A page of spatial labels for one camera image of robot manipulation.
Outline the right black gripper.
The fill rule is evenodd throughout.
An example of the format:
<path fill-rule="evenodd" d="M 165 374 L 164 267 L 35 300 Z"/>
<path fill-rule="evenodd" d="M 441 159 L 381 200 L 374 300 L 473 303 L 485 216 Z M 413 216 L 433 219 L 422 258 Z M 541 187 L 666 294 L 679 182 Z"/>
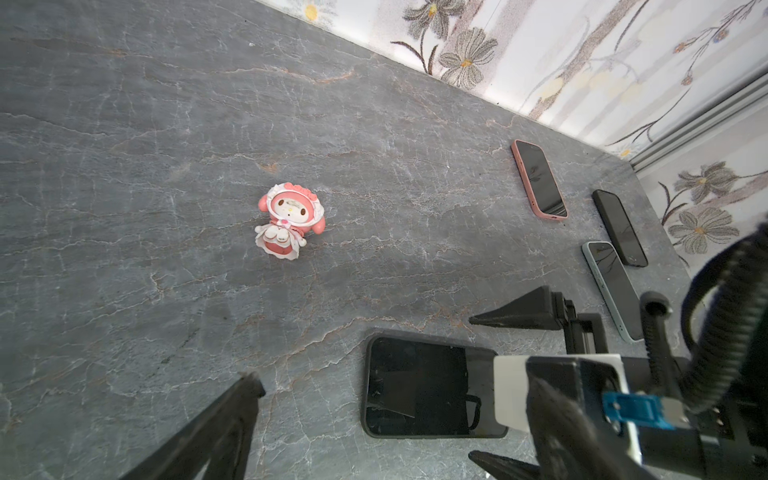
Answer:
<path fill-rule="evenodd" d="M 608 354 L 602 318 L 579 314 L 573 301 L 541 286 L 495 310 L 473 315 L 469 323 L 493 328 L 563 330 L 566 353 Z M 468 458 L 497 480 L 539 480 L 540 467 L 508 457 L 473 450 Z"/>

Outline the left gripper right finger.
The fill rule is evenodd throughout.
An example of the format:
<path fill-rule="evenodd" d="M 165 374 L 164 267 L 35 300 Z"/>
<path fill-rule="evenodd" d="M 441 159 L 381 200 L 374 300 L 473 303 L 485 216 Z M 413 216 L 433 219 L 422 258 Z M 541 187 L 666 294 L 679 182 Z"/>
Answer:
<path fill-rule="evenodd" d="M 652 479 L 613 429 L 548 382 L 529 379 L 527 417 L 544 479 Z"/>

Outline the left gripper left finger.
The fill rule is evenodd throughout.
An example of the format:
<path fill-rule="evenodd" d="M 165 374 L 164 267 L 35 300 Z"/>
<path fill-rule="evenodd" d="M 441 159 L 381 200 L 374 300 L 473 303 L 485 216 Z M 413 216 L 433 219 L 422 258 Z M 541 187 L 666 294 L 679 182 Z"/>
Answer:
<path fill-rule="evenodd" d="M 265 389 L 248 373 L 158 450 L 123 475 L 125 479 L 243 479 L 250 457 L 259 401 Z"/>

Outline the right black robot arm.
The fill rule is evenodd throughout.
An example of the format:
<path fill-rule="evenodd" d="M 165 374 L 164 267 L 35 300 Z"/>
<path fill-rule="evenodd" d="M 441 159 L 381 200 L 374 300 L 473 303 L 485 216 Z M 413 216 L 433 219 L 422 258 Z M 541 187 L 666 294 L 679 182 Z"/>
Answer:
<path fill-rule="evenodd" d="M 767 228 L 713 257 L 680 311 L 689 359 L 672 354 L 672 308 L 638 303 L 642 358 L 610 353 L 601 318 L 540 287 L 474 325 L 554 330 L 562 356 L 499 356 L 495 417 L 528 431 L 536 462 L 474 450 L 495 479 L 649 479 L 655 469 L 699 479 L 767 475 Z"/>

